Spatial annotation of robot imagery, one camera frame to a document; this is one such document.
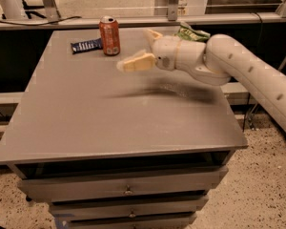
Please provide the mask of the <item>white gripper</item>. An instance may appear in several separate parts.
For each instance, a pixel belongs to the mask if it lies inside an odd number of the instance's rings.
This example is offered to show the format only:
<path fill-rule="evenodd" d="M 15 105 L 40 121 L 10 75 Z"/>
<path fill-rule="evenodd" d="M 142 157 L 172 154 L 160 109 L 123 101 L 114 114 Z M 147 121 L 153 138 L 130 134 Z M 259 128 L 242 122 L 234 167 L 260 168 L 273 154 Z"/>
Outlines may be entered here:
<path fill-rule="evenodd" d="M 116 64 L 116 68 L 125 73 L 146 71 L 156 66 L 161 70 L 175 69 L 176 51 L 181 39 L 176 36 L 163 36 L 158 31 L 145 29 L 143 31 L 152 52 L 145 50 L 136 52 Z"/>

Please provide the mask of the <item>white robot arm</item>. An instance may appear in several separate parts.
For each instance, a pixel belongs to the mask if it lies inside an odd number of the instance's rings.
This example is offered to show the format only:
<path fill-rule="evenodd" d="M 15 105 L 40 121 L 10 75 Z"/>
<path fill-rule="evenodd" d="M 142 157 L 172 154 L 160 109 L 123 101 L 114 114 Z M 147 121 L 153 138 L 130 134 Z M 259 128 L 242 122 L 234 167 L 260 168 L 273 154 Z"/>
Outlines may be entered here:
<path fill-rule="evenodd" d="M 151 50 L 117 63 L 121 72 L 180 70 L 202 83 L 222 86 L 236 79 L 286 133 L 286 75 L 259 59 L 231 36 L 216 34 L 208 42 L 145 30 Z"/>

